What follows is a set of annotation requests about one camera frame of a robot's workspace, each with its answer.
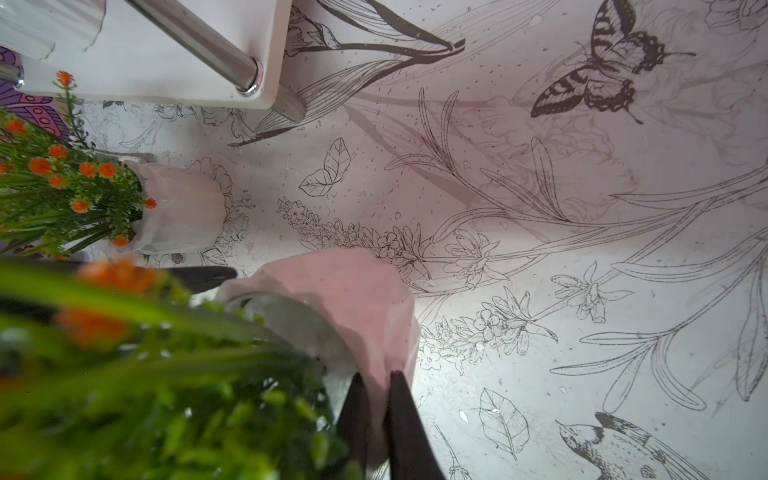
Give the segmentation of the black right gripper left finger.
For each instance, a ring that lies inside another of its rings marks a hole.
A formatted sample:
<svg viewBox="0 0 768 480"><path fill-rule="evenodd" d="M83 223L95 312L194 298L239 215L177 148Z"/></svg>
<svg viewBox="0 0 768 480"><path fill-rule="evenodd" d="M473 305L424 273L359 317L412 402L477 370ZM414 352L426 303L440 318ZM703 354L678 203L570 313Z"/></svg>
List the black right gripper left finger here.
<svg viewBox="0 0 768 480"><path fill-rule="evenodd" d="M371 428L368 393L359 373L352 377L345 401L336 422L336 431L347 447L346 453L326 468L327 479L341 479L347 472L353 479L365 479Z"/></svg>

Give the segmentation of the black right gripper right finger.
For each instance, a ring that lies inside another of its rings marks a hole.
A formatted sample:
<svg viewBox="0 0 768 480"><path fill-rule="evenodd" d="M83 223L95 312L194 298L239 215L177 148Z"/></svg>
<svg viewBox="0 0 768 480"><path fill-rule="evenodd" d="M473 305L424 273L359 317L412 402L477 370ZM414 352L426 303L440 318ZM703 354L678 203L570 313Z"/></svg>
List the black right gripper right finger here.
<svg viewBox="0 0 768 480"><path fill-rule="evenodd" d="M390 374L384 429L392 480L445 480L402 371Z"/></svg>

